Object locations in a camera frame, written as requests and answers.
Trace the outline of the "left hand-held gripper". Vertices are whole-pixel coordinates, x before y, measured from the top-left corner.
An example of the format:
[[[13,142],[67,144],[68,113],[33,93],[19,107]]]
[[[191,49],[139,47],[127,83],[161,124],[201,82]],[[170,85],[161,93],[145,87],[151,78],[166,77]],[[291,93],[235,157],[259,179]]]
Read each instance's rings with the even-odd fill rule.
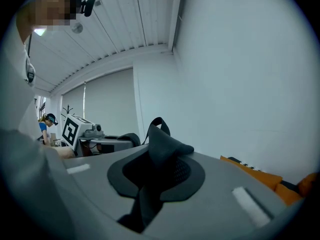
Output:
[[[75,152],[76,157],[82,157],[81,142],[89,142],[99,138],[103,150],[126,150],[133,148],[130,140],[118,139],[118,136],[105,135],[100,124],[92,123],[78,115],[68,114],[63,130],[63,141]]]

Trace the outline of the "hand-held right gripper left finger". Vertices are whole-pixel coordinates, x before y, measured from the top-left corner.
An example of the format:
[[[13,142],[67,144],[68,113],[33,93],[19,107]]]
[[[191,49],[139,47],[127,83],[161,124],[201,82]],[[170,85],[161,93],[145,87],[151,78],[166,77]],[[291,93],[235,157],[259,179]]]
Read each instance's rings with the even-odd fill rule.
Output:
[[[50,182],[57,198],[52,200],[55,220],[52,230],[62,240],[148,240],[117,222],[129,213],[134,201],[117,194],[107,179],[111,164],[147,146],[115,153],[62,160],[46,151]]]

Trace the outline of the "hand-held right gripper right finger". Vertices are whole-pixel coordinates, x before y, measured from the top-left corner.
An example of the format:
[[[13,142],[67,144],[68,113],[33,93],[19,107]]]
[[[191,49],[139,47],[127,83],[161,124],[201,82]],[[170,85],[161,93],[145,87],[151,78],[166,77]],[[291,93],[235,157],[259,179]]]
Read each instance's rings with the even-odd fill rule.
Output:
[[[157,240],[272,240],[302,206],[302,200],[285,205],[269,187],[230,162],[196,152],[190,158],[205,171],[203,185],[185,201],[164,203],[144,236]],[[268,224],[256,226],[243,210],[233,194],[239,187],[269,215]]]

